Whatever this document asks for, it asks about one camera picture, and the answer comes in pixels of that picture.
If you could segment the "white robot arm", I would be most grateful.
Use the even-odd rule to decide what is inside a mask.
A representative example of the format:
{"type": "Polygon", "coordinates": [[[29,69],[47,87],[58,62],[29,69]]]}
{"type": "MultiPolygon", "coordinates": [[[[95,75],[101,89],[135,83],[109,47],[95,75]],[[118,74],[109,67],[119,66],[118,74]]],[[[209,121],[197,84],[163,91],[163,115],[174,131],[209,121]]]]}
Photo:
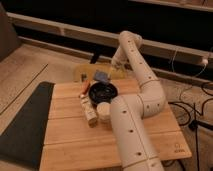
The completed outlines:
{"type": "Polygon", "coordinates": [[[163,87],[139,52],[142,37],[129,31],[119,35],[119,48],[112,66],[129,63],[138,81],[139,93],[118,95],[110,104],[112,129],[123,171],[164,171],[142,120],[160,113],[165,106],[163,87]]]}

